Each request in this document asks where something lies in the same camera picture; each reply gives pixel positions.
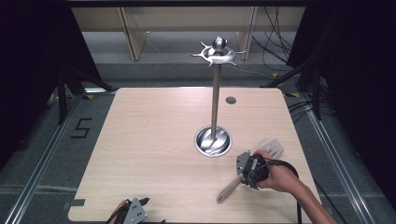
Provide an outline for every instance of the round metal base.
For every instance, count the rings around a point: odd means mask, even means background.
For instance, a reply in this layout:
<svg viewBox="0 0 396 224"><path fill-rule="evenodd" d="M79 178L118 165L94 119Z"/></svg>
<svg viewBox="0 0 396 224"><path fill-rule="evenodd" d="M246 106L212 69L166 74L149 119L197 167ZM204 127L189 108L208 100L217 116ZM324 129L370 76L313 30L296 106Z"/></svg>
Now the round metal base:
<svg viewBox="0 0 396 224"><path fill-rule="evenodd" d="M198 151L207 157L220 157L226 154L233 143L230 134L223 128L217 127L216 139L212 139L211 126L200 129L194 137L194 144Z"/></svg>

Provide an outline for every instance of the wooden table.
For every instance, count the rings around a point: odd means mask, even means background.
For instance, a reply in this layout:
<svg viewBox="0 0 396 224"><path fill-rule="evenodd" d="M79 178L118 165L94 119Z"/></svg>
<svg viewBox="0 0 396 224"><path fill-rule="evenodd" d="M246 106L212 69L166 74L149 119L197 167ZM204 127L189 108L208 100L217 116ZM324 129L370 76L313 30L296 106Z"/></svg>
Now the wooden table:
<svg viewBox="0 0 396 224"><path fill-rule="evenodd" d="M236 98L229 105L225 98ZM105 221L123 199L150 200L145 222L296 223L288 193L240 185L222 204L219 193L236 178L235 157L276 137L303 182L314 191L297 133L278 89L221 88L218 125L230 132L231 150L209 158L194 136L210 124L211 88L120 89L81 180L69 218ZM303 221L310 222L303 213Z"/></svg>

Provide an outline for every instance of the metal pole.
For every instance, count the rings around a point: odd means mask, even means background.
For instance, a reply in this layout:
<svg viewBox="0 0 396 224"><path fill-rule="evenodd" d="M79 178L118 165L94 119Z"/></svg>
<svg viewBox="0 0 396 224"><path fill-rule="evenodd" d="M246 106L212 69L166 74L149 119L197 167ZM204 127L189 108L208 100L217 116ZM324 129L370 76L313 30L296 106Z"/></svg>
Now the metal pole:
<svg viewBox="0 0 396 224"><path fill-rule="evenodd" d="M212 99L212 140L216 140L216 129L218 123L218 109L219 109L219 90L220 90L220 73L221 64L215 63L215 74L213 76L213 99Z"/></svg>

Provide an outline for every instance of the gray floor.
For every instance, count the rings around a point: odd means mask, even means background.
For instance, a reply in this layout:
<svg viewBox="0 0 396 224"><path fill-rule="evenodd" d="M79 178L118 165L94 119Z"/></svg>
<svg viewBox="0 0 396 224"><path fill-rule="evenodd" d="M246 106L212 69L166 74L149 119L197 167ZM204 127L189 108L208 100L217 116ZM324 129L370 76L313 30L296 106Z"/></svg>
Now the gray floor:
<svg viewBox="0 0 396 224"><path fill-rule="evenodd" d="M238 50L233 33L150 33L140 60L133 62L123 34L84 34L104 82L114 87L211 86L213 68L208 67L202 59L192 58L191 54L202 50L201 40L208 45L217 35L227 38L229 47ZM263 34L255 36L262 43L265 42ZM294 34L287 33L284 37L292 43ZM270 48L276 53L282 53L276 46ZM271 68L290 69L273 56L262 55L260 47L252 43L247 61L237 58L235 62L240 64L238 67L227 65L222 69L221 86L259 88L260 85L272 81L274 74L282 76L286 72L269 69L263 65L263 59ZM298 76L291 78L279 88L285 93L295 93L297 91L294 85L297 79ZM67 218L68 204L72 202L78 189L113 98L114 94L105 93L95 94L91 99L73 97L69 100L70 104L77 102L77 106L71 111L59 144L39 179L21 223L70 223ZM285 97L285 100L288 105L302 101L300 97ZM322 103L321 107L321 123L342 158L353 184L366 202L368 211L376 223L394 223L395 211L371 178L363 162L354 154L354 147L332 109L325 103ZM290 115L294 120L312 176L330 196L348 223L361 223L359 213L353 207L353 202L348 197L332 161L327 156L326 148L314 129L310 112L305 110L305 107L300 107L290 112ZM16 151L1 171L0 220L6 219L23 186L29 181L31 173L58 128L58 118L58 103L55 100L27 136L29 147ZM86 138L72 138L83 134L82 131L76 130L80 119L92 119L81 122L83 127L90 130ZM323 192L319 191L319 195L324 207L333 213ZM336 213L333 215L339 223L343 223Z"/></svg>

